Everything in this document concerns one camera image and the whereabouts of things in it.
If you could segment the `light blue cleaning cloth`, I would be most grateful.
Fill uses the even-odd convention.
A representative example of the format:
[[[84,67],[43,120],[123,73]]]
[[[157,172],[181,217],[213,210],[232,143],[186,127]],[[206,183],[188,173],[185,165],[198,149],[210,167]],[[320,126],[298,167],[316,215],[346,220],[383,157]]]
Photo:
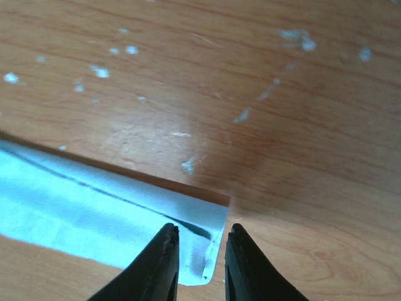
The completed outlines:
[[[208,284],[228,207],[1,142],[1,234],[124,269],[167,223],[179,229],[179,283]]]

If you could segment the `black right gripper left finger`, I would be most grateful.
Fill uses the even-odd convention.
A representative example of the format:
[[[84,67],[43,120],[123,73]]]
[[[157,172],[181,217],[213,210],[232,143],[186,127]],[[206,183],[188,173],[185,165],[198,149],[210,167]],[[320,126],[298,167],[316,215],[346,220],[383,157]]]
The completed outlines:
[[[165,224],[134,261],[90,300],[176,300],[179,228]]]

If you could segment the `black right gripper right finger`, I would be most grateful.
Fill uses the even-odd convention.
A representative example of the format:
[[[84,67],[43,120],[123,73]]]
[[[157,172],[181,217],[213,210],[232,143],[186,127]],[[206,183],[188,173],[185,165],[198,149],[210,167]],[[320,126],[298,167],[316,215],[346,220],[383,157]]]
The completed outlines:
[[[235,301],[308,300],[275,269],[239,223],[233,224],[226,243],[225,296]]]

